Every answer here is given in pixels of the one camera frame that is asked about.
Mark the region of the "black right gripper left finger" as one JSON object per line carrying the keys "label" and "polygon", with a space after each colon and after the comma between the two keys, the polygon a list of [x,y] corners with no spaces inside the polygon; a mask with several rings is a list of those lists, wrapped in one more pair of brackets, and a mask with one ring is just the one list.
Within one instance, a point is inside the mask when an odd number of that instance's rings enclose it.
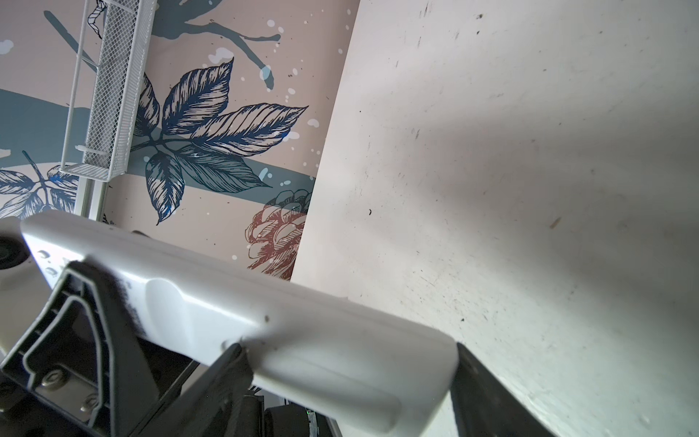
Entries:
{"label": "black right gripper left finger", "polygon": [[150,421],[142,436],[200,436],[224,405],[235,414],[252,384],[247,352],[231,345],[183,395]]}

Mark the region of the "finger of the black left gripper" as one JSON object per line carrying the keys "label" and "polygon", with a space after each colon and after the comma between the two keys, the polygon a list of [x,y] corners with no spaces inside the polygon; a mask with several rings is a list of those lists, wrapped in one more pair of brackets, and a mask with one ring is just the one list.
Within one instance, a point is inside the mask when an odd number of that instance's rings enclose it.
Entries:
{"label": "finger of the black left gripper", "polygon": [[69,262],[1,364],[29,393],[58,368],[95,388],[89,419],[71,419],[92,435],[129,436],[158,402],[157,383],[116,282],[85,262]]}

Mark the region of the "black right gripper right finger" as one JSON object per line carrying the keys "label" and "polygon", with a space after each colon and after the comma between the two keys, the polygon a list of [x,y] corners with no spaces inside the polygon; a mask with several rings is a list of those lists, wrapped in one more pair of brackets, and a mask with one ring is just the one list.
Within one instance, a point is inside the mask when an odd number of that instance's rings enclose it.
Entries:
{"label": "black right gripper right finger", "polygon": [[450,394],[460,437],[553,437],[463,344],[457,351]]}

